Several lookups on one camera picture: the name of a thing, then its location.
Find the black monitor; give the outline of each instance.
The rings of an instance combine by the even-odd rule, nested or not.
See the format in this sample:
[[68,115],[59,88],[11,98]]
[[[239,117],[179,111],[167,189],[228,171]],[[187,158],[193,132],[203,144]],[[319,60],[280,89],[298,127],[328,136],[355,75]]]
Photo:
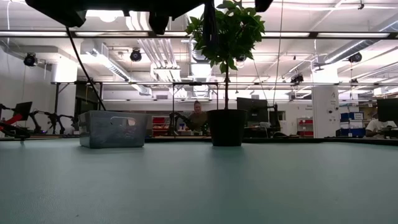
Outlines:
[[398,98],[377,100],[379,121],[398,120]]
[[268,122],[267,100],[238,97],[236,102],[238,103],[239,110],[246,110],[248,112],[247,121]]
[[20,114],[22,115],[22,119],[20,121],[27,121],[31,107],[32,102],[18,103],[14,109],[14,116]]

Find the potted plant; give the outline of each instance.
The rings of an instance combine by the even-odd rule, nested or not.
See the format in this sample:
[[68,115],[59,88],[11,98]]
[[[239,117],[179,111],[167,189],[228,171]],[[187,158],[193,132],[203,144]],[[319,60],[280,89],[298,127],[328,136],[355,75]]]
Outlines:
[[223,1],[217,8],[226,11],[215,12],[217,45],[205,44],[203,16],[200,19],[191,17],[185,31],[196,42],[194,50],[201,50],[211,66],[218,65],[221,73],[225,73],[225,109],[207,112],[213,145],[240,146],[247,111],[228,108],[229,70],[237,70],[236,58],[253,59],[251,50],[256,42],[261,41],[261,33],[265,33],[264,21],[256,15],[254,8],[243,8],[241,2]]

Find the black plant pot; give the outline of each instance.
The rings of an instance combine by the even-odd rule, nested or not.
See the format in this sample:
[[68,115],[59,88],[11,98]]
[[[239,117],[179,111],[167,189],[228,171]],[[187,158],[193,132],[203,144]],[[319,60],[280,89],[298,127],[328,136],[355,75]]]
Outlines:
[[240,146],[246,123],[244,110],[212,110],[207,112],[207,121],[214,146]]

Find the gray bin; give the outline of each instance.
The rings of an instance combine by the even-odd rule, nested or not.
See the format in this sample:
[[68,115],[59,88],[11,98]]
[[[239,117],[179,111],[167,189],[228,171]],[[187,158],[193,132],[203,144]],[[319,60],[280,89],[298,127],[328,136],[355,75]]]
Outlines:
[[89,111],[79,116],[80,144],[93,149],[142,147],[146,127],[146,114]]

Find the person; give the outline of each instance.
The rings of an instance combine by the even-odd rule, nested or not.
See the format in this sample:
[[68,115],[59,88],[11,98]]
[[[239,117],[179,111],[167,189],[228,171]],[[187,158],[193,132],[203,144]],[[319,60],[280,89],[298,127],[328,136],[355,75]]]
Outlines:
[[199,101],[195,101],[193,103],[193,113],[188,117],[188,119],[193,123],[194,130],[192,131],[201,131],[201,127],[207,121],[207,114],[201,110],[201,103]]
[[389,128],[396,128],[397,125],[393,121],[379,121],[379,116],[376,113],[374,115],[373,120],[369,122],[368,126],[366,127],[366,137],[377,137],[378,134],[381,132],[389,129]]

